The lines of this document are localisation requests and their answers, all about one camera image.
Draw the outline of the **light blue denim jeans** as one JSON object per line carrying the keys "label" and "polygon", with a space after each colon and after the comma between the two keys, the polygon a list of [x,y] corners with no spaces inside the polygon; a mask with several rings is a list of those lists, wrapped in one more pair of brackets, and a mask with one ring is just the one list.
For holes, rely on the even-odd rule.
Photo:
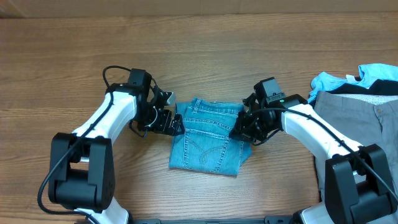
{"label": "light blue denim jeans", "polygon": [[201,98],[176,103],[175,112],[182,115],[185,132],[172,140],[169,167],[237,176],[252,155],[248,142],[229,137],[243,109],[239,103]]}

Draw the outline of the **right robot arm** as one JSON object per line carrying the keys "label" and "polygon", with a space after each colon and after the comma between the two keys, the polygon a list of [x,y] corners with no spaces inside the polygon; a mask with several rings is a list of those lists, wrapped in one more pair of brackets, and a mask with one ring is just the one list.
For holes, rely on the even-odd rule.
{"label": "right robot arm", "polygon": [[267,223],[369,223],[397,211],[386,153],[337,131],[298,94],[287,96],[275,78],[254,85],[243,100],[231,139],[264,144],[278,131],[298,139],[320,162],[324,198],[318,205]]}

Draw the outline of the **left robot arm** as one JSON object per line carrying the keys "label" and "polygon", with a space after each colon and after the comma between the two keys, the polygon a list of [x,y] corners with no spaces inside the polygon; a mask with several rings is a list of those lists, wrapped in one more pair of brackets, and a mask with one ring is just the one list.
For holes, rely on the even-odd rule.
{"label": "left robot arm", "polygon": [[114,197],[116,179],[113,144],[125,126],[141,138],[153,132],[178,136],[185,132],[180,114],[168,110],[175,101],[150,73],[130,68],[125,83],[106,82],[104,101],[72,133],[57,133],[51,142],[50,168],[37,194],[44,190],[52,203],[64,207],[60,215],[83,215],[90,223],[132,223],[129,211]]}

